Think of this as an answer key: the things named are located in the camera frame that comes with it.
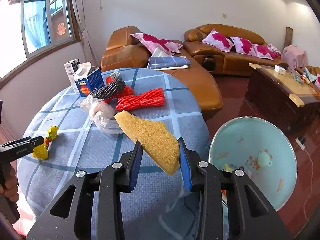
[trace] wooden coffee table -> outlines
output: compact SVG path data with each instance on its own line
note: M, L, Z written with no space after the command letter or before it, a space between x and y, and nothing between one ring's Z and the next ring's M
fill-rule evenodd
M300 84L290 73L281 75L273 67L252 67L245 97L253 101L284 133L311 123L320 106L320 90L312 83Z

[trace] metal bolt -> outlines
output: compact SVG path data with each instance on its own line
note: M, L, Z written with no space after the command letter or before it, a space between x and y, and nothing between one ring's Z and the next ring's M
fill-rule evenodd
M76 176L78 177L78 178L81 178L81 177L83 177L85 175L85 171L78 171L77 173L76 173Z
M119 169L119 168L122 167L122 164L121 164L121 163L114 163L114 164L112 165L112 167L113 167L114 169Z
M239 177L242 177L244 175L244 172L242 170L236 170L236 175Z
M206 168L206 167L208 167L208 163L204 162L204 161L201 161L201 162L199 162L199 166L202 167L202 168Z

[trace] sponge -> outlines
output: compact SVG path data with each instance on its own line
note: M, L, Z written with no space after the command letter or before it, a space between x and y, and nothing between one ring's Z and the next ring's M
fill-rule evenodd
M172 176L179 166L180 149L176 138L163 122L142 119L122 111L115 115L123 132L135 143L141 143L151 159Z

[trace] window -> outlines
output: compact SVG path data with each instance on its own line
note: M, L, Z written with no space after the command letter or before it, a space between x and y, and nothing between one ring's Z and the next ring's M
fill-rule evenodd
M76 39L71 0L11 0L0 6L0 77Z

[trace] tissue box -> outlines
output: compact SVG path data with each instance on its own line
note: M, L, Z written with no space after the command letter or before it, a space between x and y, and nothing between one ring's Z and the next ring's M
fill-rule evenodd
M79 59L76 58L76 59L70 60L64 65L64 68L66 69L71 86L76 94L79 94L79 90L77 88L77 85L73 77L75 76L76 71L78 70L78 64L80 64L80 62L79 62Z
M282 74L282 75L285 74L285 69L283 67L278 66L278 65L275 65L275 71L278 72L279 74Z
M90 62L78 65L74 81L82 97L104 86L100 68L91 66Z

